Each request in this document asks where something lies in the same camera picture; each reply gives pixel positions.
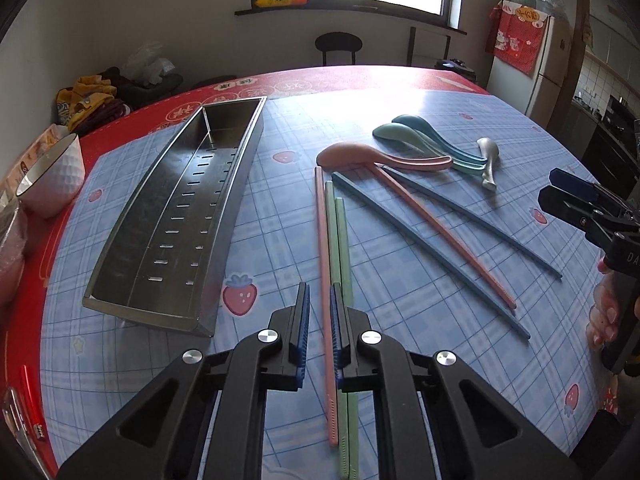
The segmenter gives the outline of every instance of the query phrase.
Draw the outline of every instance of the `person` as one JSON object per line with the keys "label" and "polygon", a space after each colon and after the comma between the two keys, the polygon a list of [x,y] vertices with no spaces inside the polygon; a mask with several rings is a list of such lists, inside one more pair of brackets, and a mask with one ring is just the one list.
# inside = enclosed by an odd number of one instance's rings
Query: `person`
{"label": "person", "polygon": [[[587,341],[594,350],[618,336],[620,316],[620,306],[613,291],[613,272],[603,260],[598,262],[598,270],[604,277],[593,290],[594,305],[589,312],[589,324],[586,329]],[[640,319],[640,298],[636,300],[634,310],[636,317]]]}

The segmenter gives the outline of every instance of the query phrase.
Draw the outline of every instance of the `spoon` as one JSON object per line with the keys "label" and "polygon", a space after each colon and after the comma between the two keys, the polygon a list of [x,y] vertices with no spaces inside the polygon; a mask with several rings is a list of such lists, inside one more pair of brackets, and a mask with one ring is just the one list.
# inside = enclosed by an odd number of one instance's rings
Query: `spoon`
{"label": "spoon", "polygon": [[391,121],[392,123],[400,123],[417,130],[418,132],[424,134],[440,148],[448,153],[451,156],[455,156],[459,160],[463,162],[470,162],[471,164],[484,164],[486,160],[481,156],[472,155],[471,153],[464,152],[451,144],[448,140],[446,140],[443,136],[441,136],[436,130],[433,129],[427,121],[425,121],[422,117],[418,117],[416,115],[398,115],[395,119]]}
{"label": "spoon", "polygon": [[480,147],[482,156],[486,157],[486,168],[482,175],[482,187],[490,191],[495,191],[494,162],[500,156],[500,150],[498,150],[498,145],[495,141],[489,137],[478,139],[478,146]]}
{"label": "spoon", "polygon": [[[417,148],[428,155],[447,156],[447,153],[425,134],[422,134],[402,123],[383,124],[373,130],[373,136],[378,137],[379,139],[400,140],[401,142],[410,144],[414,148]],[[473,176],[482,176],[484,173],[484,164],[465,162],[455,156],[452,158],[453,164],[451,167],[454,170],[462,171],[463,173],[471,174]]]}
{"label": "spoon", "polygon": [[435,158],[401,158],[380,152],[373,146],[359,142],[336,142],[325,148],[316,157],[323,168],[340,168],[350,164],[386,164],[401,170],[439,171],[451,167],[450,156]]}

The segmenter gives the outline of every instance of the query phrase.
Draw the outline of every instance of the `refrigerator door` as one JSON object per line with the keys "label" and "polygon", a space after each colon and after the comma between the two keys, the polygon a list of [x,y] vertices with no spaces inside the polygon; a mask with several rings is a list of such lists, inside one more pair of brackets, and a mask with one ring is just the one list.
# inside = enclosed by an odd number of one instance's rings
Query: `refrigerator door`
{"label": "refrigerator door", "polygon": [[567,20],[548,18],[547,31],[543,43],[540,74],[558,86],[562,86],[569,65],[572,30]]}
{"label": "refrigerator door", "polygon": [[546,129],[559,94],[560,87],[556,83],[543,75],[539,75],[531,95],[531,101],[527,107],[526,116]]}
{"label": "refrigerator door", "polygon": [[526,114],[535,83],[534,78],[494,57],[494,66],[491,69],[486,89],[490,94],[513,106],[521,114]]}

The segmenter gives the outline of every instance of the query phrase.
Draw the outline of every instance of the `tiled wall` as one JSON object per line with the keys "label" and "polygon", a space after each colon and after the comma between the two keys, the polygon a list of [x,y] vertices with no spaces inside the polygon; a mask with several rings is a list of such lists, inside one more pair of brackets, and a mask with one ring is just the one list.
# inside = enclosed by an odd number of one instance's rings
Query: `tiled wall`
{"label": "tiled wall", "polygon": [[590,107],[600,111],[604,117],[609,103],[609,95],[616,99],[623,97],[633,115],[640,118],[640,99],[625,86],[618,76],[611,72],[606,65],[589,57],[584,57],[578,86],[575,95],[582,91],[582,100]]}

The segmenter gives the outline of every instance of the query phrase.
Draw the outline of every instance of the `black chair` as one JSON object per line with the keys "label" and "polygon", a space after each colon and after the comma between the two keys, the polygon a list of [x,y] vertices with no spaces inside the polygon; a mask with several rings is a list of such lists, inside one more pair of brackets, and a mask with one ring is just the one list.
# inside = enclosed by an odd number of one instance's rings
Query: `black chair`
{"label": "black chair", "polygon": [[322,52],[322,66],[326,66],[326,53],[334,50],[351,52],[351,64],[356,64],[356,52],[362,48],[362,40],[348,32],[328,32],[316,38],[316,49]]}

